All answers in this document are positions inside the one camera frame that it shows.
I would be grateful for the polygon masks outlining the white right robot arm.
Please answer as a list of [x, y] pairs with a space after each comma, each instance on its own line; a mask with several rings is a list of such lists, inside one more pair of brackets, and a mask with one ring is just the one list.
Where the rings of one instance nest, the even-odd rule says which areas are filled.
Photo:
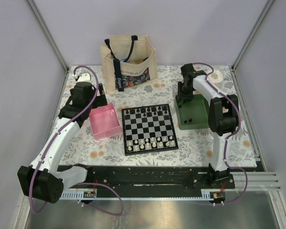
[[213, 68], [208, 73], [197, 71], [192, 63], [183, 65], [174, 102], [181, 130], [209, 128], [214, 134], [214, 155], [200, 183], [217, 189], [232, 178], [227, 156], [230, 138], [239, 131], [241, 119], [237, 95], [226, 94], [211, 82], [214, 72]]

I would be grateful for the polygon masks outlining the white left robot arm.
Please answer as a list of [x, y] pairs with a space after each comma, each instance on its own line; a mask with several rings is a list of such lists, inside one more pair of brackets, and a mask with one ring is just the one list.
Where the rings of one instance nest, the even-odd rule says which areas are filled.
[[93, 175], [87, 173], [83, 166], [72, 166], [62, 172], [58, 171], [58, 166], [73, 137], [88, 119], [101, 87], [99, 83], [92, 84], [89, 73], [77, 77], [67, 103], [60, 109], [56, 128], [45, 146], [29, 166], [21, 166], [17, 172], [25, 196], [56, 203], [64, 190], [76, 184], [82, 188], [93, 185]]

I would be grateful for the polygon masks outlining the green plastic tray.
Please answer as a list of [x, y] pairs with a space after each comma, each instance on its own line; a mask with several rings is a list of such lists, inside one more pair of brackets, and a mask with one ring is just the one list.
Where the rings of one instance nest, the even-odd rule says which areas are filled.
[[201, 94], [194, 94], [191, 100], [182, 100], [176, 95], [174, 105], [181, 130], [209, 128], [209, 104]]

